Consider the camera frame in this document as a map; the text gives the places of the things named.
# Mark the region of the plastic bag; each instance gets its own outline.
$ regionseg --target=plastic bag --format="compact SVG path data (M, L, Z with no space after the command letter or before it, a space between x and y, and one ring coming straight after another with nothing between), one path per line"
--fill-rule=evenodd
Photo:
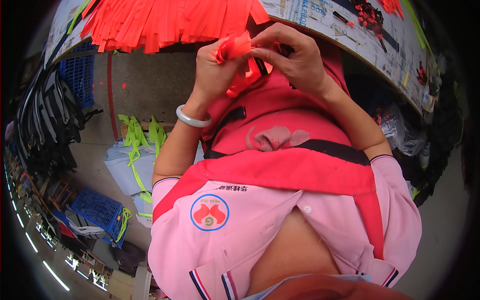
M427 142L426 131L418 131L408 122L405 122L405 137L397 148L407 156L415 156Z
M398 148L404 155L415 156L427 141L427 133L406 122L395 103L388 108L377 108L374 120L382 129L390 148Z
M374 120L382 129L390 148L399 147L405 138L405 121L398 106L392 103L388 108L378 107Z

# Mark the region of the logo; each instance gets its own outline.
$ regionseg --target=logo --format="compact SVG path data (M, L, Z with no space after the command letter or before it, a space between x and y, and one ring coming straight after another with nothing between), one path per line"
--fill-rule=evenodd
M190 209L190 219L202 231L222 228L230 217L227 202L217 195L205 194L197 198Z

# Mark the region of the hand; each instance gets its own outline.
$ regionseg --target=hand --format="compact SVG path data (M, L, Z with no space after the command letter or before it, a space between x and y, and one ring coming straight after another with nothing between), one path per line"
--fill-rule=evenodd
M221 43L222 40L219 40L204 46L197 53L197 71L191 99L201 106L208 107L213 100L225 94L231 86L237 70L248 67L247 55L221 64L217 63L215 51Z
M265 47L272 42L289 45L295 52L286 58L267 48L254 48L249 55L279 69L294 87L304 93L323 97L330 91L334 82L325 73L320 50L313 38L290 26L275 23L252 39L253 45Z

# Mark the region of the factory floor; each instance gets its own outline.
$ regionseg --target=factory floor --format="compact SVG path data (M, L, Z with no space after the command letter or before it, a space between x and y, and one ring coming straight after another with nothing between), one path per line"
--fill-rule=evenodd
M39 34L39 41L45 40L48 28L45 26L46 30L39 30L44 32ZM131 196L121 192L103 162L107 149L115 142L108 105L107 57L107 54L95 55L94 66L95 105L92 109L103 109L104 113L93 116L87 123L85 130L81 131L81 143L70 146L78 165L72 175L78 185L119 201L132 211L134 216L129 221L125 240L147 251L150 229L137 221ZM350 62L346 63L346 73L349 65ZM154 115L159 122L175 122L175 108L187 100L194 83L194 72L193 53L145 55L138 50L132 54L114 55L112 93L115 114L133 115L139 121L149 121ZM118 119L116 126L121 135ZM419 208L422 238L417 256L394 289L416 300L428 299L436 291L452 267L463 239L467 206L468 194L463 189L461 149L458 148L452 151L433 196Z

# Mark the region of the yellow-green strap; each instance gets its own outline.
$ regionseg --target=yellow-green strap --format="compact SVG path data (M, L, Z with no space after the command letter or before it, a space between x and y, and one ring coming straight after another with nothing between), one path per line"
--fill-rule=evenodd
M142 131L142 127L140 123L137 121L137 119L134 116L131 116L129 118L126 115L119 114L118 117L121 121L123 121L124 124L128 126L127 135L125 137L125 141L123 142L123 144L125 146L130 146L130 145L132 146L132 151L128 153L128 157L130 159L128 166L132 167L133 176L135 177L135 180L137 181L138 186L143 191L140 193L140 198L143 199L144 201L147 201L148 203L152 203L152 195L148 191L146 191L146 188L142 183L142 180L140 179L140 175L138 175L138 172L135 169L135 165L133 164L135 160L140 158L140 151L138 150L138 146L142 144L144 146L150 147L150 145L145 139L145 135Z
M147 139L145 139L144 132L142 131L142 126L140 123L137 121L137 118L134 116L131 116L130 118L125 115L118 115L119 119L123 121L125 125L128 126L127 130L127 136L125 137L125 141L123 144L125 146L130 146L132 144L133 140L138 140L143 146L150 147L150 144L147 142Z
M67 34L69 35L72 33L73 27L75 26L75 23L77 22L78 16L84 11L85 7L87 4L90 2L90 0L85 0L85 2L80 6L80 9L77 11L75 16L73 17L72 24L70 24L70 27L68 27Z
M152 116L152 121L148 126L148 133L150 135L150 141L155 142L155 158L157 158L158 153L160 153L160 148L163 146L167 135L165 134L163 127L158 124L154 116Z
M413 11L413 7L411 6L411 4L408 0L402 0L402 1L403 1L403 4L405 4L405 7L406 7L407 11L410 13L410 17L412 18L413 26L415 27L415 31L417 32L417 37L420 41L421 48L425 49L425 44L426 44L427 47L428 47L428 50L433 55L432 48L430 48L430 44L427 41L427 37L423 33L423 29L420 25L420 22L418 21L416 15L415 15L415 12Z
M144 191L140 193L140 198L148 203L152 203L152 194L150 192Z
M420 194L420 190L418 190L417 188L413 188L413 191L412 191L412 200L415 199L415 197L417 197L417 195Z
M125 208L125 207L122 209L121 213L122 213L121 227L120 227L119 236L117 236L117 239L115 240L116 243L118 243L118 241L121 239L123 233L127 229L127 220L130 219L130 217L132 216L132 213L130 212L130 210L128 208Z

